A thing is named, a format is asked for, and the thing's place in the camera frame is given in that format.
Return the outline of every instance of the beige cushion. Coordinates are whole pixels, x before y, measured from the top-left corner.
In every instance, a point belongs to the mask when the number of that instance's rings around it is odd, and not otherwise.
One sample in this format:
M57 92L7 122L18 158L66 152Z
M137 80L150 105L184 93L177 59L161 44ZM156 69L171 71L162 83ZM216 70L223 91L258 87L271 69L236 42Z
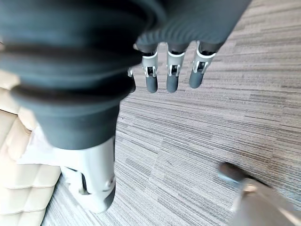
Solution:
M16 163L36 127L32 112L9 95L17 83L15 75L0 71L0 226L39 226L61 171Z

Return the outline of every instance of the gray carpet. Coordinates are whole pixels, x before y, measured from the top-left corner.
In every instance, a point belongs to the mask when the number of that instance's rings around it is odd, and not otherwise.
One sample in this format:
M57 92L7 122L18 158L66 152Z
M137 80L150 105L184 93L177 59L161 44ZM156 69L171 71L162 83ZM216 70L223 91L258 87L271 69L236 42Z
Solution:
M225 226L236 188L217 177L233 162L301 210L301 1L254 0L198 89L188 86L191 45L174 94L159 90L122 102L117 126L115 201L83 210L59 181L43 226Z

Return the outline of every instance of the striped carpet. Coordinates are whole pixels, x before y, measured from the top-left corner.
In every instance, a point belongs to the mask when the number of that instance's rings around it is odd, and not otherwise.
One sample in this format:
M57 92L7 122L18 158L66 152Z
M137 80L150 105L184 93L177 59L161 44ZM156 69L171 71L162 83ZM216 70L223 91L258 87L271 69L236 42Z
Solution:
M301 1L254 0L198 89L188 85L194 49L174 94L165 89L165 45L156 94L134 69L137 90L117 126L111 208L83 210L60 180L43 226L225 226L237 190L217 177L222 161L301 210Z

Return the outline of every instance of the black tip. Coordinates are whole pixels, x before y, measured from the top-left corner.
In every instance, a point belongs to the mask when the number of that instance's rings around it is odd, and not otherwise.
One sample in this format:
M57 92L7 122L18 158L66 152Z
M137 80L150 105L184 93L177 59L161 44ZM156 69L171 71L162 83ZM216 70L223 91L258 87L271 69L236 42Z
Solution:
M204 74L201 72L195 73L194 71L191 71L190 78L189 78L189 85L191 88L196 89L198 88L203 80Z
M150 93L155 93L158 90L158 80L157 77L146 77L146 88Z
M174 93L178 89L179 77L175 75L167 76L166 80L166 89L169 93Z

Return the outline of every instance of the robotic finger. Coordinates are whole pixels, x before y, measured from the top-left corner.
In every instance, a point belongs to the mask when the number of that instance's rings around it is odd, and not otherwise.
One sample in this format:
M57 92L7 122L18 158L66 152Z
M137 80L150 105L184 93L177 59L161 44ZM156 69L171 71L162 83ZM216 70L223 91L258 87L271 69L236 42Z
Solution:
M146 88L150 93L155 93L158 90L157 46L157 44L149 46L137 45L137 48L143 53L142 67L145 74Z
M180 70L188 45L189 43L182 45L168 44L166 89L170 93L174 93L178 89Z
M196 89L201 85L205 71L222 45L223 43L213 45L205 42L198 42L189 78L189 85L191 88Z

